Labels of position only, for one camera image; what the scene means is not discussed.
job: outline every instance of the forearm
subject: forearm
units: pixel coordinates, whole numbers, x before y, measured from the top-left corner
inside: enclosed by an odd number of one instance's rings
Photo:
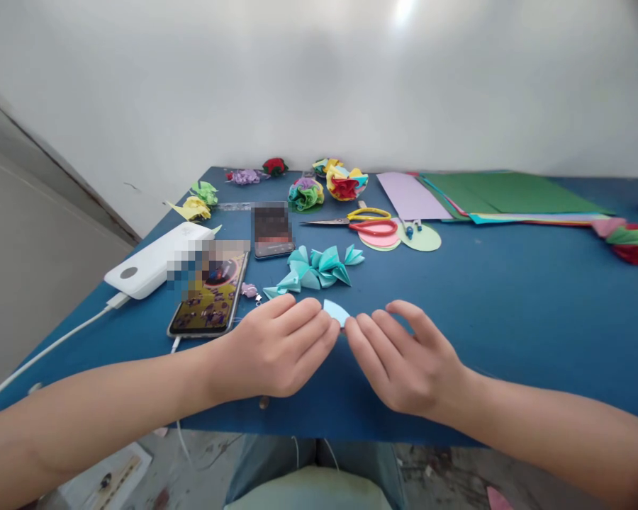
[[[452,426],[613,507],[638,508],[637,417],[577,395],[472,378],[473,409]]]
[[[216,405],[197,377],[208,370],[207,351],[89,370],[0,413],[0,507],[37,498],[151,430]]]

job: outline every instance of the phone screen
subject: phone screen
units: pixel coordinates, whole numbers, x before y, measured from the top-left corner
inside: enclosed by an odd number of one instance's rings
[[[201,271],[170,324],[172,335],[217,336],[228,330],[236,313],[248,252]]]
[[[251,212],[256,257],[285,255],[296,248],[286,202],[258,202]]]

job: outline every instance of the red scissors handle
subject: red scissors handle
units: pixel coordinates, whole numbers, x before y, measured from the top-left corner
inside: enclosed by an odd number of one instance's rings
[[[387,225],[390,227],[387,230],[378,229],[375,230],[373,227],[376,225]],[[397,232],[397,224],[392,220],[376,220],[372,222],[361,222],[350,224],[349,227],[352,230],[356,230],[358,232],[363,232],[365,234],[375,235],[375,236],[386,236],[391,235]]]

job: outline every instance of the yellow scissors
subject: yellow scissors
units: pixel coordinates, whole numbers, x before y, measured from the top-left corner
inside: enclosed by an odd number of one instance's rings
[[[363,213],[371,213],[377,214],[380,216],[368,216]],[[337,218],[335,220],[318,220],[313,222],[302,222],[302,225],[347,225],[349,228],[353,230],[357,230],[359,232],[364,232],[366,234],[376,235],[376,236],[386,236],[390,234],[394,234],[397,232],[397,224],[392,221],[392,215],[384,211],[382,209],[376,208],[361,208],[355,211],[352,211],[347,217]],[[356,225],[351,225],[350,222],[352,220],[361,220],[363,223],[357,223]],[[387,225],[390,227],[386,231],[378,231],[373,230],[371,227],[375,225]]]

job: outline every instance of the jeans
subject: jeans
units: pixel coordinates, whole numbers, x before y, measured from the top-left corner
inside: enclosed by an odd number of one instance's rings
[[[381,488],[393,510],[404,510],[404,489],[395,451],[390,443],[330,441],[323,439],[246,435],[241,456],[225,498],[236,501],[258,485],[283,477],[307,465],[334,468],[371,480]]]

